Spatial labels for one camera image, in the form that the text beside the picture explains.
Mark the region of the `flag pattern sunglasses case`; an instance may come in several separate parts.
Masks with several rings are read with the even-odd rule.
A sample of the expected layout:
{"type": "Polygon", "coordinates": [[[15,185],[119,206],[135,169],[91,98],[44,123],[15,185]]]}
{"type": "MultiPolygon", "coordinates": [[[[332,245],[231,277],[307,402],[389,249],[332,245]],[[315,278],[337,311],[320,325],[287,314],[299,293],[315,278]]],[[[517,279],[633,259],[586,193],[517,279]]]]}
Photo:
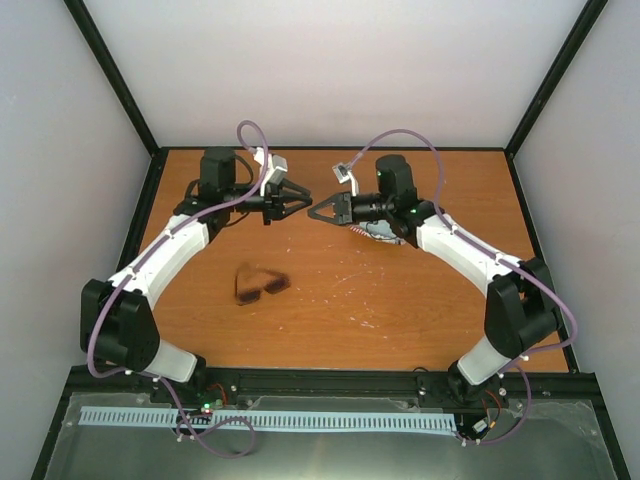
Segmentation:
{"type": "Polygon", "coordinates": [[[384,220],[360,222],[350,225],[349,229],[376,242],[398,246],[405,244],[405,241],[397,236],[392,231],[389,223],[384,220]]]}

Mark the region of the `light blue cleaning cloth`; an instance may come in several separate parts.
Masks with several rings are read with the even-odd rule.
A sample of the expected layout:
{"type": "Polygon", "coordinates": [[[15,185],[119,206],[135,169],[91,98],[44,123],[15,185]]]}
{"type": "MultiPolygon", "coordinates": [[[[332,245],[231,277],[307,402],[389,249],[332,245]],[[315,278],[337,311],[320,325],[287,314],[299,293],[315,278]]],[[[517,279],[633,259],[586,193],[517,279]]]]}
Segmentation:
{"type": "Polygon", "coordinates": [[[397,239],[396,235],[387,224],[369,223],[365,226],[365,230],[371,238],[377,241],[390,242],[397,239]]]}

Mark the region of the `brown sunglasses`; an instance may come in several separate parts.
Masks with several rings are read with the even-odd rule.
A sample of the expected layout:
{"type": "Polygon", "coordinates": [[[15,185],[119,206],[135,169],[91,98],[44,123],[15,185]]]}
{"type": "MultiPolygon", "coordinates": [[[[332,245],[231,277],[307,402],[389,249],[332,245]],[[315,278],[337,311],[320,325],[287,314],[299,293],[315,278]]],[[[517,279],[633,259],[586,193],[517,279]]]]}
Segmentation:
{"type": "Polygon", "coordinates": [[[284,272],[242,264],[234,277],[234,299],[238,306],[246,306],[259,301],[263,293],[276,295],[290,286],[290,276],[284,272]]]}

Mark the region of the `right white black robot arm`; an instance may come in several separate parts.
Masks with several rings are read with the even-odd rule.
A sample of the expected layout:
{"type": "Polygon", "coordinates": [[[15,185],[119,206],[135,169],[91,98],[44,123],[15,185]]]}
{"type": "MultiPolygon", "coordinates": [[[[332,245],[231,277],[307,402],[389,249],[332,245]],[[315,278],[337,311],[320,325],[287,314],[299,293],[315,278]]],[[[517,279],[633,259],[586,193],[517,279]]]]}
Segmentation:
{"type": "Polygon", "coordinates": [[[396,237],[439,258],[480,291],[483,335],[447,373],[451,398],[468,404],[490,379],[558,330],[549,270],[538,258],[522,261],[504,254],[455,223],[435,201],[421,198],[404,156],[378,158],[376,178],[377,192],[339,192],[308,215],[337,226],[385,222],[396,237]]]}

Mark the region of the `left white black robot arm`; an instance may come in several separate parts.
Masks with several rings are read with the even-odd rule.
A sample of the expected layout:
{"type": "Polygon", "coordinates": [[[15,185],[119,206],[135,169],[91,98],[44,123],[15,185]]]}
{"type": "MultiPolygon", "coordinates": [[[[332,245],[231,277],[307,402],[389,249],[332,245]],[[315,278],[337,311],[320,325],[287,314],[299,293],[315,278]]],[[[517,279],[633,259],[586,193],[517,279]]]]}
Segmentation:
{"type": "Polygon", "coordinates": [[[138,373],[173,381],[174,392],[186,402],[206,395],[205,359],[162,339],[153,310],[182,268],[229,224],[232,213],[257,212],[270,224],[311,205],[310,191],[288,179],[285,158],[262,148],[253,149],[252,157],[260,171],[240,183],[236,166],[245,159],[228,147],[207,149],[198,178],[188,184],[159,235],[108,280],[86,283],[80,344],[94,377],[138,373]]]}

